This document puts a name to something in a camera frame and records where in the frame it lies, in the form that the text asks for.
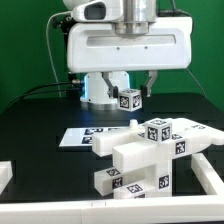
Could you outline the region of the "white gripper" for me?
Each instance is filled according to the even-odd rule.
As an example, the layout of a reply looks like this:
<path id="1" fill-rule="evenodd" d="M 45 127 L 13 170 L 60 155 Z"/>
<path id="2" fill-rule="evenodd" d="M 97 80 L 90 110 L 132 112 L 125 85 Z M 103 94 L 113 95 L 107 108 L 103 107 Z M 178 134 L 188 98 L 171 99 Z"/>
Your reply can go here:
<path id="1" fill-rule="evenodd" d="M 76 24 L 69 33 L 67 64 L 74 73 L 103 72 L 108 96 L 118 97 L 111 71 L 149 71 L 143 97 L 151 96 L 155 70 L 186 68 L 191 62 L 190 17 L 161 17 L 145 35 L 118 35 L 110 23 Z"/>

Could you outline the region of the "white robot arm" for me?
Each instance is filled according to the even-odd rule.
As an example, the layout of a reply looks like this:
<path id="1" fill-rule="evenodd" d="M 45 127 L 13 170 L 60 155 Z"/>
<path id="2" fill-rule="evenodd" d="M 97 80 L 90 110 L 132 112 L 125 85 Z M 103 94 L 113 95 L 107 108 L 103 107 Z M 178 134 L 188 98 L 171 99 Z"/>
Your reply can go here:
<path id="1" fill-rule="evenodd" d="M 84 107 L 135 111 L 159 70 L 191 62 L 193 20 L 177 10 L 157 13 L 157 0 L 63 0 L 75 24 L 67 63 L 83 73 Z"/>

